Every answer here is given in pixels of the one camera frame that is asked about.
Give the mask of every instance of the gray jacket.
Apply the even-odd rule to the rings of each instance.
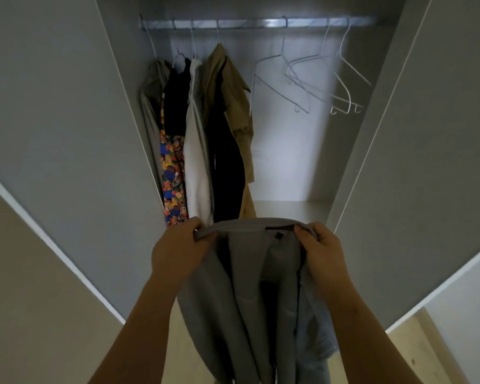
[[[163,59],[157,58],[149,68],[149,75],[141,89],[142,114],[146,125],[149,144],[154,160],[154,179],[158,191],[162,196],[162,161],[160,160],[160,129],[157,119],[160,117],[160,105],[162,92],[167,85],[170,74],[170,64]]]
[[[325,384],[337,349],[291,219],[238,219],[196,232],[218,238],[178,294],[195,347],[222,384]]]

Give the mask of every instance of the person's left arm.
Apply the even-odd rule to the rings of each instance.
[[[169,318],[180,287],[200,264],[215,236],[194,242],[199,218],[166,230],[153,248],[153,271],[121,332],[89,384],[160,383]]]

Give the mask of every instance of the colorful patterned garment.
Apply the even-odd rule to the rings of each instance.
[[[183,142],[185,136],[166,135],[164,130],[164,95],[162,95],[160,122],[160,158],[162,160],[162,190],[164,193],[165,220],[168,226],[188,219],[185,198],[185,161]]]

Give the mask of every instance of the closet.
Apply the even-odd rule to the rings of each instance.
[[[356,17],[341,54],[371,85],[338,56]],[[139,100],[154,50],[221,42],[252,86],[283,38],[288,61],[318,53],[327,19],[332,56],[294,67],[314,90],[257,64],[297,105],[255,79],[250,190],[259,217],[327,221],[389,328],[480,251],[480,0],[0,0],[0,194],[126,317],[166,228]]]

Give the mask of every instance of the brown jacket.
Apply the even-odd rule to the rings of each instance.
[[[246,185],[243,190],[242,208],[240,218],[255,218],[254,203],[249,191],[248,183],[254,182],[254,169],[252,165],[251,141],[254,136],[252,128],[252,116],[249,114],[249,100],[245,90],[249,87],[244,82],[237,68],[226,56],[222,44],[218,44],[213,53],[202,65],[202,89],[204,92],[203,116],[204,123],[208,122],[210,110],[215,101],[215,81],[217,73],[224,62],[227,63],[222,71],[223,82],[221,86],[224,102],[226,104],[226,120],[229,128],[237,141],[242,155],[243,168],[245,170]]]

